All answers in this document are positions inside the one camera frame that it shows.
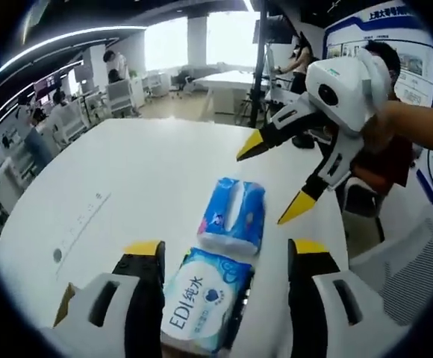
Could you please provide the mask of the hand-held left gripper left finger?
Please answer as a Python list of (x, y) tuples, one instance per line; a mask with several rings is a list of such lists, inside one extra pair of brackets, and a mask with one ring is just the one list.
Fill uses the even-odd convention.
[(69, 301), (74, 357), (161, 357), (165, 243), (123, 254)]

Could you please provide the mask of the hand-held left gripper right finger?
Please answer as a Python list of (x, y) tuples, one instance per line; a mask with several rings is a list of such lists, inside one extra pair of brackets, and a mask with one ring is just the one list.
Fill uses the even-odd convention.
[(341, 271), (319, 242), (289, 239), (287, 254), (292, 357), (382, 357), (388, 317), (381, 297)]

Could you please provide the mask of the person's right hand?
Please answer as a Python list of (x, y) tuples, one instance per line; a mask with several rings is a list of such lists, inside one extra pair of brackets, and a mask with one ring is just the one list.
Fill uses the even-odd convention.
[(387, 147), (393, 137), (393, 129), (390, 122), (390, 110), (393, 101), (387, 101), (380, 109), (377, 109), (361, 130), (364, 140), (364, 148), (372, 153), (378, 153)]

